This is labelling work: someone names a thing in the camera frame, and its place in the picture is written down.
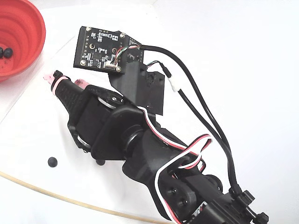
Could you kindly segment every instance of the pink tape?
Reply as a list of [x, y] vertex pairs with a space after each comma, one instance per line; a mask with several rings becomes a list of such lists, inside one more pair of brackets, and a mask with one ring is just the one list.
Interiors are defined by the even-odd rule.
[[86, 82], [86, 81], [83, 80], [83, 79], [78, 79], [78, 80], [76, 80], [76, 81], [75, 81], [75, 84], [76, 84], [77, 86], [79, 86], [81, 89], [85, 89], [86, 86], [90, 85], [88, 82]]
[[54, 79], [55, 79], [54, 76], [53, 76], [53, 73], [51, 75], [44, 75], [43, 76], [44, 80], [48, 81], [48, 83], [50, 85], [52, 85], [52, 83], [54, 82]]
[[57, 80], [57, 82], [54, 84], [54, 86], [53, 86], [53, 90], [52, 90], [52, 93], [54, 94], [54, 96], [56, 96], [55, 92], [56, 92], [56, 88], [57, 88], [58, 84], [59, 84], [62, 80], [64, 80], [64, 79], [68, 79], [68, 78], [65, 77], [65, 76], [62, 76], [62, 77], [60, 77], [60, 78]]

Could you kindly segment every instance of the wire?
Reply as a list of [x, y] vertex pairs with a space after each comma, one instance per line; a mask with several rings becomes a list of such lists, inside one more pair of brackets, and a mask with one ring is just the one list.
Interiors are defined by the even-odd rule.
[[[206, 144], [203, 146], [203, 148], [201, 149], [200, 152], [204, 151], [205, 148], [207, 148], [212, 142], [212, 139], [208, 139], [206, 141]], [[187, 164], [187, 165], [183, 165], [183, 166], [180, 166], [179, 169], [192, 169], [193, 167], [197, 166], [199, 164], [201, 160], [201, 153], [197, 156], [196, 160], [194, 160], [193, 162]]]
[[195, 83], [195, 80], [193, 79], [190, 71], [188, 70], [188, 68], [185, 66], [185, 64], [173, 53], [171, 53], [170, 51], [160, 48], [160, 47], [155, 47], [155, 46], [147, 46], [147, 45], [141, 45], [140, 46], [141, 50], [148, 50], [148, 51], [155, 51], [155, 52], [160, 52], [163, 53], [167, 56], [169, 56], [171, 59], [173, 59], [184, 71], [184, 73], [186, 74], [186, 76], [188, 77], [201, 105], [203, 106], [205, 112], [207, 113], [209, 119], [211, 120], [211, 122], [213, 123], [213, 125], [215, 126], [216, 130], [219, 132], [218, 133], [212, 128], [212, 126], [200, 115], [200, 113], [196, 110], [196, 108], [192, 105], [192, 103], [189, 101], [189, 99], [186, 97], [186, 95], [183, 93], [182, 90], [179, 90], [179, 94], [180, 96], [183, 98], [183, 100], [185, 101], [185, 103], [187, 103], [187, 105], [190, 107], [190, 109], [193, 111], [193, 113], [199, 118], [199, 120], [206, 126], [206, 128], [211, 132], [211, 134], [215, 137], [215, 139], [217, 140], [217, 142], [220, 144], [220, 146], [222, 147], [223, 151], [226, 154], [226, 157], [228, 159], [228, 178], [229, 178], [229, 183], [231, 185], [232, 188], [234, 188], [235, 186], [238, 185], [237, 183], [237, 179], [235, 176], [235, 165], [234, 165], [234, 160], [231, 154], [231, 150], [230, 150], [230, 146], [228, 143], [228, 140], [224, 134], [224, 132], [222, 131], [222, 129], [220, 128], [219, 124], [217, 123], [217, 121], [215, 120], [215, 118], [213, 117], [212, 113], [210, 112], [209, 108], [206, 105], [206, 102], [204, 101], [198, 86]]
[[140, 49], [143, 50], [148, 50], [148, 51], [156, 51], [156, 52], [160, 52], [162, 54], [165, 54], [167, 56], [169, 56], [171, 59], [173, 59], [184, 71], [184, 73], [186, 74], [187, 78], [189, 79], [202, 107], [204, 108], [206, 114], [208, 115], [209, 119], [211, 120], [212, 124], [215, 126], [216, 130], [218, 131], [220, 137], [223, 139], [224, 143], [227, 145], [227, 147], [230, 150], [230, 146], [228, 143], [228, 140], [223, 132], [223, 130], [221, 129], [221, 127], [219, 126], [219, 124], [217, 123], [216, 119], [214, 118], [214, 116], [212, 115], [210, 109], [208, 108], [204, 98], [201, 95], [201, 92], [199, 91], [199, 88], [194, 80], [194, 78], [192, 77], [190, 71], [188, 70], [188, 68], [185, 66], [185, 64], [172, 52], [164, 49], [164, 48], [160, 48], [160, 47], [155, 47], [155, 46], [148, 46], [148, 45], [141, 45]]
[[164, 164], [157, 172], [156, 172], [156, 176], [155, 176], [155, 181], [154, 181], [154, 184], [155, 184], [155, 190], [157, 192], [157, 195], [166, 211], [166, 214], [168, 215], [168, 217], [171, 219], [171, 221], [173, 221], [174, 223], [177, 223], [177, 224], [181, 224], [180, 222], [178, 222], [178, 220], [176, 220], [172, 213], [171, 213], [171, 208], [169, 206], [167, 206], [168, 204], [166, 203], [166, 201], [164, 200], [164, 198], [162, 197], [162, 194], [160, 192], [160, 189], [159, 189], [159, 185], [158, 185], [158, 180], [159, 180], [159, 176], [161, 174], [161, 172], [163, 170], [165, 170], [168, 166], [170, 166], [171, 164], [173, 164], [175, 161], [179, 160], [180, 158], [184, 157], [185, 155], [187, 155], [188, 153], [190, 153], [192, 151], [192, 147], [194, 145], [196, 145], [200, 140], [204, 139], [204, 138], [207, 138], [209, 137], [209, 135], [202, 135], [202, 136], [199, 136], [197, 137], [187, 148], [186, 150], [184, 150], [182, 153], [180, 153], [179, 155], [177, 155], [176, 157], [174, 157], [173, 159], [171, 159], [169, 162], [167, 162], [166, 164]]
[[135, 48], [139, 48], [140, 46], [139, 45], [130, 45], [128, 47], [122, 47], [122, 48], [119, 48], [118, 51], [116, 52], [115, 54], [115, 59], [114, 59], [114, 64], [116, 65], [117, 64], [117, 60], [118, 58], [121, 56], [121, 54], [128, 50], [128, 49], [135, 49]]
[[[186, 146], [183, 146], [179, 143], [176, 143], [168, 138], [166, 138], [165, 136], [163, 136], [156, 128], [155, 126], [151, 123], [150, 121], [150, 118], [149, 118], [149, 114], [148, 114], [148, 111], [146, 108], [142, 107], [142, 106], [138, 106], [139, 109], [141, 109], [143, 112], [144, 112], [144, 116], [145, 116], [145, 120], [146, 120], [146, 123], [148, 124], [149, 128], [152, 130], [152, 132], [160, 139], [162, 140], [165, 144], [167, 145], [170, 145], [172, 147], [175, 147], [175, 148], [178, 148], [180, 150], [185, 150], [186, 149]], [[212, 142], [212, 139], [208, 139], [206, 144], [203, 146], [203, 148], [201, 149], [201, 152], [209, 146], [209, 144]], [[191, 152], [192, 154], [196, 155], [197, 156], [197, 159], [195, 161], [193, 161], [192, 163], [190, 164], [187, 164], [187, 165], [184, 165], [183, 167], [184, 168], [188, 168], [190, 166], [195, 167], [196, 165], [198, 165], [200, 159], [201, 159], [201, 152], [199, 154], [196, 154], [194, 152]]]
[[202, 173], [206, 169], [206, 162], [203, 160], [203, 158], [201, 158], [200, 161], [202, 162], [202, 165], [199, 171]]
[[150, 66], [152, 66], [152, 65], [154, 65], [156, 63], [162, 64], [161, 62], [155, 60], [155, 61], [152, 61], [152, 62], [148, 63], [146, 66], [149, 68]]
[[223, 151], [226, 154], [226, 157], [228, 159], [228, 179], [230, 185], [237, 184], [236, 176], [235, 176], [235, 165], [233, 161], [232, 154], [228, 147], [225, 145], [223, 140], [219, 137], [217, 132], [213, 129], [213, 127], [201, 116], [201, 114], [196, 110], [196, 108], [193, 106], [193, 104], [189, 101], [187, 96], [184, 94], [182, 90], [179, 90], [178, 93], [182, 97], [182, 99], [185, 101], [185, 103], [190, 107], [192, 112], [196, 115], [196, 117], [203, 123], [203, 125], [209, 130], [209, 132], [215, 137], [217, 142], [220, 144], [220, 146], [223, 148]]

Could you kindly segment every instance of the black cable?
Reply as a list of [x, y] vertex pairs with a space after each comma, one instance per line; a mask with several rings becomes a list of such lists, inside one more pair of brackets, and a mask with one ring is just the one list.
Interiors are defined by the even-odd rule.
[[217, 123], [216, 119], [214, 118], [214, 116], [212, 115], [211, 111], [209, 110], [209, 108], [207, 107], [207, 104], [205, 102], [205, 100], [203, 99], [198, 86], [196, 85], [195, 80], [193, 79], [190, 71], [188, 70], [188, 68], [185, 66], [185, 64], [173, 53], [171, 53], [170, 51], [160, 48], [160, 47], [155, 47], [155, 46], [148, 46], [148, 45], [141, 45], [140, 46], [141, 50], [148, 50], [148, 51], [155, 51], [155, 52], [160, 52], [163, 53], [167, 56], [169, 56], [171, 59], [173, 59], [184, 71], [184, 73], [186, 74], [186, 76], [189, 79], [189, 82], [191, 83], [201, 105], [203, 106], [206, 114], [208, 115], [209, 119], [211, 120], [211, 122], [213, 123], [213, 125], [215, 126], [216, 130], [218, 131], [218, 133], [213, 129], [213, 127], [201, 116], [201, 114], [196, 110], [196, 108], [193, 106], [193, 104], [189, 101], [189, 99], [187, 98], [187, 96], [183, 93], [182, 90], [179, 90], [179, 94], [182, 97], [182, 99], [185, 101], [185, 103], [190, 107], [190, 109], [193, 111], [193, 113], [197, 116], [197, 118], [203, 123], [203, 125], [211, 132], [211, 134], [215, 137], [215, 139], [218, 141], [218, 143], [220, 144], [220, 146], [222, 147], [224, 153], [226, 154], [227, 160], [228, 160], [228, 179], [229, 179], [229, 183], [231, 185], [231, 189], [229, 190], [231, 195], [238, 195], [240, 193], [242, 193], [242, 190], [240, 188], [240, 186], [237, 183], [237, 179], [235, 176], [235, 165], [234, 165], [234, 160], [231, 154], [231, 150], [230, 150], [230, 146], [228, 143], [228, 140], [223, 132], [223, 130], [221, 129], [221, 127], [219, 126], [219, 124]]
[[150, 66], [152, 66], [152, 65], [154, 65], [154, 64], [156, 64], [156, 63], [161, 64], [161, 62], [159, 62], [159, 61], [157, 61], [157, 60], [154, 60], [154, 61], [148, 63], [146, 66], [147, 66], [147, 67], [150, 67]]
[[193, 104], [190, 102], [190, 100], [187, 98], [187, 96], [184, 94], [182, 90], [178, 91], [181, 98], [185, 101], [185, 103], [189, 106], [189, 108], [192, 110], [192, 112], [195, 114], [195, 116], [202, 122], [202, 124], [208, 129], [208, 131], [214, 136], [214, 138], [217, 140], [219, 145], [222, 147], [227, 159], [228, 159], [228, 179], [231, 186], [237, 184], [236, 176], [235, 176], [235, 165], [234, 160], [232, 157], [232, 154], [229, 150], [229, 148], [226, 146], [226, 144], [223, 142], [223, 140], [220, 138], [218, 133], [213, 129], [213, 127], [202, 117], [202, 115], [196, 110], [196, 108], [193, 106]]
[[208, 108], [208, 106], [206, 105], [205, 100], [203, 99], [199, 88], [195, 82], [195, 80], [193, 79], [190, 71], [188, 70], [188, 68], [185, 66], [185, 64], [173, 53], [171, 53], [170, 51], [164, 49], [164, 48], [160, 48], [160, 47], [155, 47], [155, 46], [148, 46], [148, 45], [141, 45], [140, 46], [141, 50], [148, 50], [148, 51], [156, 51], [156, 52], [160, 52], [162, 54], [165, 54], [167, 56], [169, 56], [170, 58], [172, 58], [184, 71], [184, 73], [186, 74], [186, 76], [188, 77], [202, 107], [204, 108], [206, 114], [208, 115], [209, 119], [211, 120], [212, 124], [215, 126], [216, 130], [218, 131], [220, 137], [222, 138], [223, 142], [227, 145], [228, 149], [230, 150], [230, 146], [228, 143], [228, 140], [223, 132], [223, 130], [221, 129], [221, 127], [219, 126], [218, 122], [216, 121], [216, 119], [214, 118], [214, 116], [212, 115], [210, 109]]

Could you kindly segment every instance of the white connector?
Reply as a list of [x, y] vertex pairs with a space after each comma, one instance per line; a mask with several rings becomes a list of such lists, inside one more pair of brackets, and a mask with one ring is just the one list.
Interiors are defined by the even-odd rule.
[[177, 78], [175, 78], [175, 76], [171, 76], [170, 78], [168, 78], [168, 81], [170, 82], [170, 85], [174, 92], [177, 92], [181, 89], [179, 80]]
[[117, 64], [113, 64], [112, 61], [106, 61], [104, 63], [104, 69], [112, 69], [112, 70], [116, 70]]

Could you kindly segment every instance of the robotic arm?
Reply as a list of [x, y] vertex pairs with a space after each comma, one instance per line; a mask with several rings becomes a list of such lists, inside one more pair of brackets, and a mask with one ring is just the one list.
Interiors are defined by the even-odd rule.
[[[254, 197], [247, 190], [242, 191], [236, 182], [227, 139], [219, 136], [201, 117], [162, 63], [143, 64], [144, 50], [158, 51], [161, 48], [140, 45], [119, 31], [82, 27], [74, 67], [107, 72], [111, 85], [122, 95], [84, 80], [73, 83], [60, 71], [45, 77], [51, 84], [52, 93], [69, 113], [67, 126], [77, 146], [91, 153], [101, 164], [105, 160], [125, 160], [124, 174], [145, 184], [159, 213], [174, 223], [268, 223], [266, 214], [256, 214], [249, 208]], [[178, 64], [183, 64], [171, 52], [162, 50]], [[219, 178], [202, 174], [205, 163], [201, 151], [193, 152], [195, 145], [204, 150], [212, 141], [210, 135], [199, 136], [186, 145], [156, 122], [156, 114], [163, 114], [165, 78], [159, 72], [147, 72], [154, 63], [160, 63], [173, 89], [179, 90], [184, 101], [212, 135], [217, 135], [216, 140], [226, 150], [231, 182], [229, 193], [223, 194]]]

